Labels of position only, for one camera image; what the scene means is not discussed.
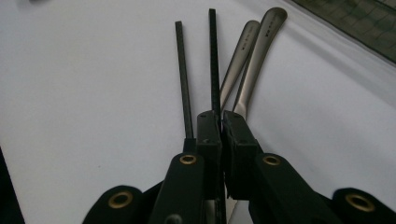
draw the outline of black flat bar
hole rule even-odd
[[[218,56],[218,33],[216,25],[216,10],[209,9],[209,29],[210,29],[210,83],[212,110],[221,118],[220,111],[220,88],[219,88],[219,56]]]
[[[186,132],[186,138],[192,139],[194,137],[194,133],[192,130],[189,82],[187,80],[187,66],[184,53],[183,25],[181,21],[177,21],[175,22],[175,26],[177,39],[178,69],[180,71],[181,99],[183,102],[184,129]]]

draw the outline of black metal rod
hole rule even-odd
[[[183,101],[184,129],[186,138],[194,137],[191,121],[191,105],[189,95],[189,82],[187,80],[186,57],[184,53],[183,26],[181,21],[175,22],[177,38],[178,69],[180,71],[181,99]]]
[[[219,88],[219,57],[218,57],[218,34],[216,25],[216,10],[209,9],[209,26],[210,26],[210,80],[211,80],[211,97],[212,110],[220,118],[220,88]]]

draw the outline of white surface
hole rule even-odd
[[[354,187],[396,209],[395,66],[294,4],[7,0],[0,146],[26,223],[80,223],[107,189],[163,179],[184,139],[174,22],[195,117],[210,108],[210,7],[221,80],[245,22],[289,13],[247,118],[262,147],[326,196]]]

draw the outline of metal spoon handle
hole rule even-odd
[[[247,59],[247,67],[242,76],[241,85],[239,86],[235,105],[233,106],[233,112],[240,114],[245,119],[247,118],[248,104],[253,93],[254,85],[262,69],[262,63],[274,37],[287,17],[288,13],[283,8],[273,7],[262,18],[260,31],[257,34],[254,47]]]
[[[239,74],[242,72],[245,62],[247,61],[248,54],[250,53],[251,46],[254,43],[259,27],[259,22],[248,21],[242,31],[241,37],[239,37],[238,44],[233,52],[233,58],[231,59],[224,81],[220,88],[221,111],[230,96],[231,90],[233,89]]]

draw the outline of metal rivet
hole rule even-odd
[[[356,193],[347,194],[346,201],[363,212],[374,212],[375,210],[375,206],[370,200]]]
[[[180,157],[180,162],[185,165],[191,165],[197,162],[197,158],[192,155],[185,155]]]
[[[128,190],[123,190],[111,196],[111,198],[108,200],[108,206],[115,209],[123,208],[126,205],[130,204],[132,199],[132,193]]]
[[[267,163],[268,165],[279,165],[280,159],[275,156],[265,156],[262,160]]]

